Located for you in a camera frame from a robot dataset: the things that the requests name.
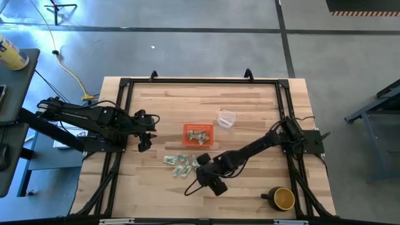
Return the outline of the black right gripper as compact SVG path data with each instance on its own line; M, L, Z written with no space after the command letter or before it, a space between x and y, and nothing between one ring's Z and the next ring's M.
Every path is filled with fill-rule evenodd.
M209 187L216 196L220 196L228 190L221 180L227 173L220 160L211 159L208 153L196 158L199 167L196 169L196 178L201 186Z

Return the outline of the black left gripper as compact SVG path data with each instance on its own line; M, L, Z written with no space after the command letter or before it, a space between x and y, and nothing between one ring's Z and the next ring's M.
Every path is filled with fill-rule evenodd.
M147 114L144 109L140 109L139 111L134 113L133 121L134 121L134 134L144 134L147 131L155 132L156 131L156 120L154 119L156 116L153 114ZM151 148L152 142L150 139L156 138L157 135L147 133L147 137L140 137L138 144L138 151L140 153L147 151Z

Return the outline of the orange plastic mesh basket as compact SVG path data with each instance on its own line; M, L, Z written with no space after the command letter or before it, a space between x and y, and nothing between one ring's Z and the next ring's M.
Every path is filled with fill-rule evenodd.
M207 140L203 145L199 144L198 139L189 140L187 135L189 130L193 130L195 132L205 131L209 136L209 140ZM213 138L214 134L212 124L185 124L183 127L182 143L185 146L210 147L214 143Z

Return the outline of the clear plastic container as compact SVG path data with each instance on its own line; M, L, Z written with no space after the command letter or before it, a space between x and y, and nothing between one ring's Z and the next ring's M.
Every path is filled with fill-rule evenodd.
M236 114L231 111L222 110L217 115L217 122L222 128L231 128L236 121Z

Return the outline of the dark mug yellow inside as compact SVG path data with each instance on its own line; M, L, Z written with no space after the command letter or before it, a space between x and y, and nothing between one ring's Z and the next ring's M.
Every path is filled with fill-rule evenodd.
M294 194L286 187L273 187L266 194L261 194L261 198L276 211L288 211L296 203Z

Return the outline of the white paper sheet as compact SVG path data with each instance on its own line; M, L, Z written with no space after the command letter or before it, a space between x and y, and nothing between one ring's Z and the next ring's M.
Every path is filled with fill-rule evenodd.
M73 126L71 124L68 124L66 122L57 122L56 126L60 129L62 129L63 131L67 131L69 133L71 133L72 135L76 136L76 137L86 137L88 135L88 131L84 130L80 127L77 126ZM53 144L54 148L58 148L58 149L67 149L69 148L69 146L62 144L61 142L58 141L54 141Z

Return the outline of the blue side table base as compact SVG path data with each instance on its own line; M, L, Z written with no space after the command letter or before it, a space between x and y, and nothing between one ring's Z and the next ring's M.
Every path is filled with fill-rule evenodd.
M27 160L19 185L17 197L29 196L27 194L31 174L35 170L62 169L81 167L83 153L75 149L59 149L53 147L54 141L44 134L35 132L31 144L33 155Z

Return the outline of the grey side table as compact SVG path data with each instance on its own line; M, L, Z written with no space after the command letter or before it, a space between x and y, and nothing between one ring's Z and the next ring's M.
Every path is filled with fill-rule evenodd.
M18 121L18 116L20 111L24 110L23 102L38 63L40 50L23 49L22 52L29 58L27 66L23 69L12 71L0 64L0 85L6 87L5 95L0 102L0 151L6 146L10 157L9 166L0 170L0 198L6 197L9 193L29 129L27 123Z

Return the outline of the black computer mouse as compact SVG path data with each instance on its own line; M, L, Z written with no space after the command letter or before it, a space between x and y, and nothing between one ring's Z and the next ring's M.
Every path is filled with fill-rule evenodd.
M0 171L6 170L10 165L9 146L0 144Z

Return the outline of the black tripod stand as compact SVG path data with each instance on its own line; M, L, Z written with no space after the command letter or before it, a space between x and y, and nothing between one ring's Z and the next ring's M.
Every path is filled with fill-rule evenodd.
M50 0L51 5L45 5L46 8L53 8L53 14L54 14L54 25L58 26L59 21L58 21L58 14L59 11L62 10L63 8L66 7L73 7L77 8L77 4L58 4L54 0Z

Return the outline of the yellow wipes canister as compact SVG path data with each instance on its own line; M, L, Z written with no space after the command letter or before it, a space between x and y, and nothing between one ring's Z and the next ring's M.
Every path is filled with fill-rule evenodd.
M29 57L3 34L0 34L0 63L10 70L18 71L28 65Z

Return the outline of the blue metal cart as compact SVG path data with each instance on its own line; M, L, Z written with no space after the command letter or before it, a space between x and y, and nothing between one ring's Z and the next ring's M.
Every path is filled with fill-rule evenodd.
M374 101L346 116L348 124L361 119L377 155L370 182L400 178L400 79L380 90Z

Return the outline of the black hazard-striped mat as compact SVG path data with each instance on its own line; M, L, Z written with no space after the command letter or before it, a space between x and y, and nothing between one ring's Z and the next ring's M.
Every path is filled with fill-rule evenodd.
M332 16L400 17L400 0L325 0Z

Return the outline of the black aluminium table frame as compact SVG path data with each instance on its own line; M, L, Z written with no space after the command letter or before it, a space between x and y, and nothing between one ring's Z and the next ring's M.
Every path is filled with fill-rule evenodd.
M226 181L227 191L215 196L208 188L200 188L195 175L174 177L174 166L164 164L164 156L177 154L216 156L239 149L253 142L279 120L285 101L278 101L276 89L290 88L294 114L304 129L314 129L313 110L306 82L303 79L246 79L218 81L190 79L186 84L173 79L134 81L130 109L145 109L158 114L157 137L152 148L139 152L137 139L131 138L122 155L112 209L115 218L174 218L202 225L215 225L221 219L293 219L294 210L278 212L261 199L262 193L276 186L290 187L286 156L280 147L272 147L251 158L240 176ZM221 127L218 114L234 112L236 121L229 128ZM212 124L213 145L185 146L185 124Z

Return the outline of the white metal bracket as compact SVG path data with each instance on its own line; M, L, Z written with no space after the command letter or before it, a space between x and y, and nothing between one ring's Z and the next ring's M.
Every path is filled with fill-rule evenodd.
M131 225L134 223L135 220L133 218L109 218L99 220L99 225Z
M302 220L289 220L289 219L275 219L274 225L309 225L308 221Z

